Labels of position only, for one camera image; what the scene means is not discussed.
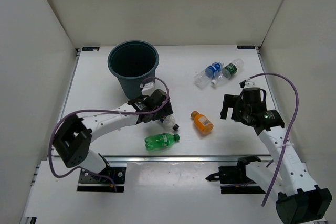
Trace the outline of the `clear Pepsi bottle black cap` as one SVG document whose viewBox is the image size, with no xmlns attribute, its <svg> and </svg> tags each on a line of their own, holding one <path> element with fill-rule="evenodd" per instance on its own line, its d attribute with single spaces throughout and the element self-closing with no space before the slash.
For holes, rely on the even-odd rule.
<svg viewBox="0 0 336 224">
<path fill-rule="evenodd" d="M 162 126 L 167 130 L 177 131 L 179 125 L 176 123 L 176 120 L 173 115 L 168 115 L 160 119 Z"/>
</svg>

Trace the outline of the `green plastic soda bottle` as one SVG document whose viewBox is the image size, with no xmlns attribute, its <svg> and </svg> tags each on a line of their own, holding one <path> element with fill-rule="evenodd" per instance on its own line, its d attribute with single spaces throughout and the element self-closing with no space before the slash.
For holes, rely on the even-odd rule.
<svg viewBox="0 0 336 224">
<path fill-rule="evenodd" d="M 151 151 L 171 147 L 179 140 L 180 136 L 178 134 L 162 133 L 154 136 L 149 136 L 144 141 L 145 148 L 148 151 Z"/>
</svg>

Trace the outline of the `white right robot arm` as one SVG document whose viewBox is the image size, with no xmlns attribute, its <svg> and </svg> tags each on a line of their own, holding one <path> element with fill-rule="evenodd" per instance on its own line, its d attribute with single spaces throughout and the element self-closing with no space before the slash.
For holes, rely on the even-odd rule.
<svg viewBox="0 0 336 224">
<path fill-rule="evenodd" d="M 276 110 L 268 110 L 266 91 L 261 88 L 244 88 L 240 95 L 224 95 L 221 119 L 232 109 L 232 120 L 251 126 L 266 146 L 276 169 L 272 172 L 256 155 L 238 159 L 236 166 L 219 170 L 206 177 L 219 181 L 236 177 L 242 186 L 256 183 L 276 205 L 282 223 L 306 223 L 324 217 L 332 195 L 320 188 L 301 162 L 293 144 L 286 136 L 287 127 Z"/>
</svg>

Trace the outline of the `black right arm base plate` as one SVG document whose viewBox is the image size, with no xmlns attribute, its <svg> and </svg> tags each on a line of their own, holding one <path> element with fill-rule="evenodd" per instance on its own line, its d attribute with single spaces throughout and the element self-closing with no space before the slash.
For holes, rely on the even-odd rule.
<svg viewBox="0 0 336 224">
<path fill-rule="evenodd" d="M 236 166 L 220 166 L 218 171 L 222 195 L 265 194 L 255 182 L 240 173 Z"/>
</svg>

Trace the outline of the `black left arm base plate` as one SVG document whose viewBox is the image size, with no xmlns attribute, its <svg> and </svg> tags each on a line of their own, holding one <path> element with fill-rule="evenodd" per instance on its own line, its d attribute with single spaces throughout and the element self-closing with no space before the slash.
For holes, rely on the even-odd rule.
<svg viewBox="0 0 336 224">
<path fill-rule="evenodd" d="M 126 163 L 110 163 L 110 167 L 103 172 L 114 183 L 105 177 L 99 177 L 82 170 L 80 172 L 77 191 L 89 193 L 123 193 L 126 179 Z"/>
</svg>

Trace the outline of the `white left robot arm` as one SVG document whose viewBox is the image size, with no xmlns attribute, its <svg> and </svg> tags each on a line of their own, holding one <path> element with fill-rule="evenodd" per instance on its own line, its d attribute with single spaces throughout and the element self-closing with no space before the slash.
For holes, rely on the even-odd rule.
<svg viewBox="0 0 336 224">
<path fill-rule="evenodd" d="M 141 95 L 113 111 L 91 113 L 79 117 L 77 111 L 65 116 L 57 124 L 50 143 L 71 172 L 80 168 L 98 182 L 105 182 L 112 181 L 110 166 L 103 156 L 91 150 L 91 143 L 123 127 L 160 120 L 173 111 L 168 92 L 156 89 L 151 95 Z"/>
</svg>

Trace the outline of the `orange juice bottle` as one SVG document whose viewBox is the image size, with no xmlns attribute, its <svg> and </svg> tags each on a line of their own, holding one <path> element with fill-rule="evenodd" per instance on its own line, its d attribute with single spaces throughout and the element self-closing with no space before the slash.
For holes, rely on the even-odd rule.
<svg viewBox="0 0 336 224">
<path fill-rule="evenodd" d="M 213 123 L 203 114 L 198 113 L 197 111 L 193 111 L 191 113 L 191 119 L 194 122 L 194 125 L 196 128 L 202 133 L 202 134 L 208 134 L 213 129 Z"/>
</svg>

